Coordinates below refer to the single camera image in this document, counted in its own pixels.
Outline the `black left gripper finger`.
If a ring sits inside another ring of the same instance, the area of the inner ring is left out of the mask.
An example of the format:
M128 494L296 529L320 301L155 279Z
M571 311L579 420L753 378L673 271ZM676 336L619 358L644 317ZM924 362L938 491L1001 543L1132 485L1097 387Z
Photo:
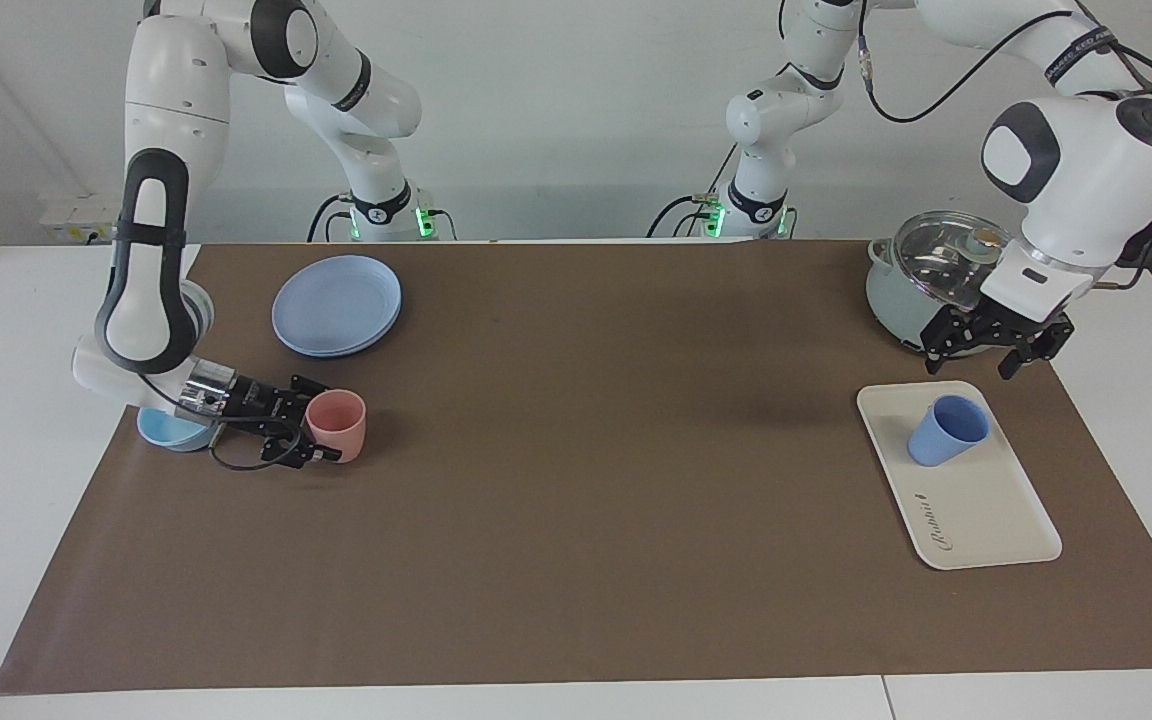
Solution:
M1075 332L1071 320L1056 320L1036 334L1018 334L1011 332L1009 340L1011 350L1005 361L998 364L998 376L1005 381L1011 381L1020 370L1033 363L1047 363L1061 351L1064 343Z
M929 374L935 376L947 361L973 351L972 314L963 310L938 310L922 331L922 354Z

